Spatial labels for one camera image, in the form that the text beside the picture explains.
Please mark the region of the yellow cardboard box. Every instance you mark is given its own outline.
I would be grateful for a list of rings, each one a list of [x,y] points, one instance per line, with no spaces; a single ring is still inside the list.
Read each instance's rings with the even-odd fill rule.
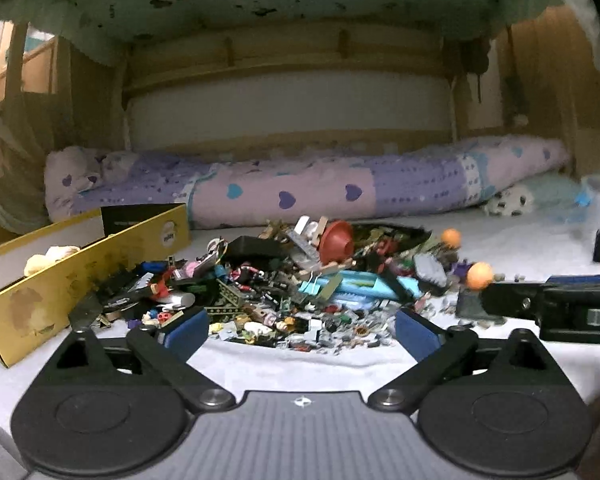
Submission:
[[[13,366],[61,332],[74,305],[111,275],[188,245],[187,209],[171,204],[104,207],[0,246],[0,363]],[[81,250],[26,278],[27,260],[52,246]]]

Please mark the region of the orange ball far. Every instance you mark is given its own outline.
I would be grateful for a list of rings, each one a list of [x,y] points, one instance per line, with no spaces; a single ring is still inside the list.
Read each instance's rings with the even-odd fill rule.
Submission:
[[[462,246],[463,235],[457,229],[446,229],[440,234],[440,240],[446,247],[458,249]]]

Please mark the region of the red plastic funnel toy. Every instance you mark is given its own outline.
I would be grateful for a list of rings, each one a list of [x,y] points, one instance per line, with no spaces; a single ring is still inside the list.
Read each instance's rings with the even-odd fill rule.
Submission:
[[[353,226],[344,220],[326,226],[318,245],[321,263],[343,263],[354,253]]]

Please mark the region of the black toy tray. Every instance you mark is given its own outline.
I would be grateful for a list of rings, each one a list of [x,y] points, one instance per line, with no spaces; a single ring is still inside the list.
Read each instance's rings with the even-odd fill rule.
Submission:
[[[353,226],[354,258],[376,255],[381,259],[406,252],[430,240],[432,232],[395,223],[355,223]]]

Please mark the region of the purple heart patterned quilt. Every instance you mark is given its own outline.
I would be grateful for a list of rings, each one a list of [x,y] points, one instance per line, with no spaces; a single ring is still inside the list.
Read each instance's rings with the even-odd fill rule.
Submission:
[[[61,221],[104,207],[183,204],[189,222],[203,229],[302,214],[422,216],[479,205],[568,160],[562,141],[537,136],[483,136],[404,154],[327,150],[243,162],[70,146],[46,158],[45,205]]]

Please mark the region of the orange ball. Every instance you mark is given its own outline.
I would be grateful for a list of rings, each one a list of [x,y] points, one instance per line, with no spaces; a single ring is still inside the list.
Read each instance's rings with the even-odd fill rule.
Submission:
[[[489,263],[476,262],[467,271],[466,286],[471,290],[483,290],[494,281],[494,275]]]
[[[440,234],[440,240],[446,247],[458,249],[462,246],[463,235],[457,229],[446,229]]]

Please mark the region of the orange ball near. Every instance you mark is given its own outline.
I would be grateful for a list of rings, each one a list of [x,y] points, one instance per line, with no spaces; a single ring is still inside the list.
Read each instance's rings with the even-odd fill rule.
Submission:
[[[466,286],[471,290],[483,290],[494,281],[494,275],[489,263],[476,262],[467,271]]]

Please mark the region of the grey studded plate piece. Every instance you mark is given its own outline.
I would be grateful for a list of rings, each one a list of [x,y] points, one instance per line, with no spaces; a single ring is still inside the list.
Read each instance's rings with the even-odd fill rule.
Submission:
[[[444,267],[434,255],[420,252],[414,255],[413,262],[419,280],[439,287],[445,287],[448,284]]]

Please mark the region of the black white spotted plush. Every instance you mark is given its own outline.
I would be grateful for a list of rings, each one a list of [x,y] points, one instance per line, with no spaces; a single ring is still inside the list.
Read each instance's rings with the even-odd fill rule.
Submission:
[[[497,192],[481,206],[491,217],[516,217],[534,211],[534,197],[528,186],[515,184]]]

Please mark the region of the light blue plastic toy piece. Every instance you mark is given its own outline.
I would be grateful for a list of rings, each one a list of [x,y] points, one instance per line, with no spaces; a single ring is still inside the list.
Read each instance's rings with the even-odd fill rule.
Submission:
[[[340,271],[332,275],[309,278],[298,285],[298,291],[330,301],[391,300],[404,304],[422,296],[418,281],[414,278],[395,276],[390,282],[378,274],[361,271]]]

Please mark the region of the yellow plush toy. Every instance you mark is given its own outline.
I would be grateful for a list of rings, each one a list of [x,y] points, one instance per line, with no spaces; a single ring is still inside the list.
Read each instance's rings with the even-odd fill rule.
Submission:
[[[45,254],[35,254],[31,256],[24,266],[23,275],[28,278],[37,274],[56,262],[72,256],[79,252],[81,248],[76,246],[52,246],[46,250]]]

